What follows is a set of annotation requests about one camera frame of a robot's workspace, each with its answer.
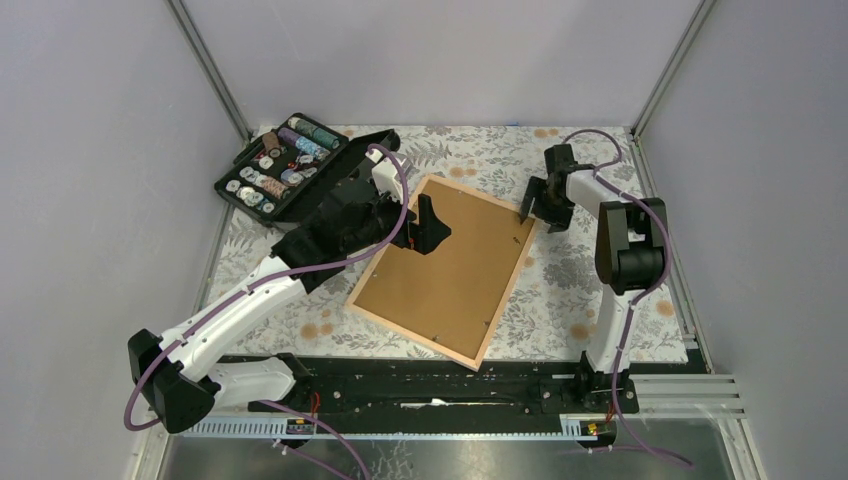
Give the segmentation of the brown frame backing board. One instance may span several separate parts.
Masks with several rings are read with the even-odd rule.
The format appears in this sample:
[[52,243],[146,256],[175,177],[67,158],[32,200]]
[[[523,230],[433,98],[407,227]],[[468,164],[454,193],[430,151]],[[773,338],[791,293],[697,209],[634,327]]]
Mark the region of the brown frame backing board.
[[536,236],[518,206],[436,175],[421,181],[451,230],[434,252],[378,253],[347,308],[471,370],[478,370]]

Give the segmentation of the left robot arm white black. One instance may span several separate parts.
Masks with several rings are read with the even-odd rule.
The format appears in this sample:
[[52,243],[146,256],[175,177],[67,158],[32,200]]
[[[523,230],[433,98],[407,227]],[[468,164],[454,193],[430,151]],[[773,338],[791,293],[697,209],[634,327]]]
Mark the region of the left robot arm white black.
[[276,308],[313,292],[347,266],[388,245],[427,255],[450,234],[426,194],[410,210],[406,188],[394,195],[370,181],[342,182],[223,297],[161,334],[142,329],[129,339],[134,387],[124,411],[126,428],[152,425],[133,421],[139,399],[169,433],[188,430],[215,409],[252,402],[301,409],[311,387],[284,360],[224,363],[222,357]]

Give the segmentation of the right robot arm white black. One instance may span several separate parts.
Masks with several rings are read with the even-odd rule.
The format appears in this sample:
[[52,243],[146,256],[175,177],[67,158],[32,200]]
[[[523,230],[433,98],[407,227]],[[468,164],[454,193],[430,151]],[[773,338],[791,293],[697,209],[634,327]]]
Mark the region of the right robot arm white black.
[[594,265],[603,285],[600,338],[591,341],[585,357],[594,372],[619,374],[629,368],[636,306],[669,274],[665,203],[613,185],[598,167],[578,163],[569,144],[546,149],[544,159],[546,176],[530,178],[519,218],[540,220],[550,233],[567,230],[578,207],[596,219]]

